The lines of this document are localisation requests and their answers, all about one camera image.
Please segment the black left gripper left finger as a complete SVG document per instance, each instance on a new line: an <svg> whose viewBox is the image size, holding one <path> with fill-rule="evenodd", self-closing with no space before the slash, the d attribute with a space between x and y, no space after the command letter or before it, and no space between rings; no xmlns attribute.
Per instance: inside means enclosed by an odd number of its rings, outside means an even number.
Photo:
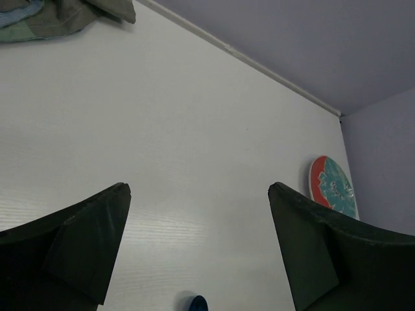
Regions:
<svg viewBox="0 0 415 311"><path fill-rule="evenodd" d="M126 183L1 232L2 310L97 310L128 218Z"/></svg>

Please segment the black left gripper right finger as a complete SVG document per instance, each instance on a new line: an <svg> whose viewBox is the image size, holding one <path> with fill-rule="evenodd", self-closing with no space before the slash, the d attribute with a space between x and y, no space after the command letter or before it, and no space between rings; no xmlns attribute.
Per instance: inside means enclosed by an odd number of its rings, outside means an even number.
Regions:
<svg viewBox="0 0 415 311"><path fill-rule="evenodd" d="M328 209L281 182L268 199L295 309L414 309L412 235Z"/></svg>

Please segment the patchwork cloth placemat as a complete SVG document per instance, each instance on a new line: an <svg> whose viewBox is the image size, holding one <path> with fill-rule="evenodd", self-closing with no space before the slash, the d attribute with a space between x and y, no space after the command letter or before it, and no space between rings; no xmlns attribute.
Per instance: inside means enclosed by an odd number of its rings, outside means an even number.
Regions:
<svg viewBox="0 0 415 311"><path fill-rule="evenodd" d="M1 43L47 40L80 32L100 17L136 22L131 1L1 1Z"/></svg>

